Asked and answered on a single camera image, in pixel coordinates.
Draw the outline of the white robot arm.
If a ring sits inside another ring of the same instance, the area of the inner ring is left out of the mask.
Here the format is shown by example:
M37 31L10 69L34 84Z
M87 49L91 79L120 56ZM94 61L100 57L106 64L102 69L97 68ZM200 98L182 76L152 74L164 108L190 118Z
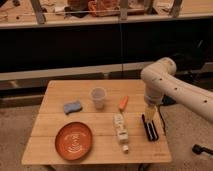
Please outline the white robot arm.
M176 70L176 63L171 58L164 57L141 71L146 104L156 106L162 101L163 96L167 95L213 123L213 92L175 78Z

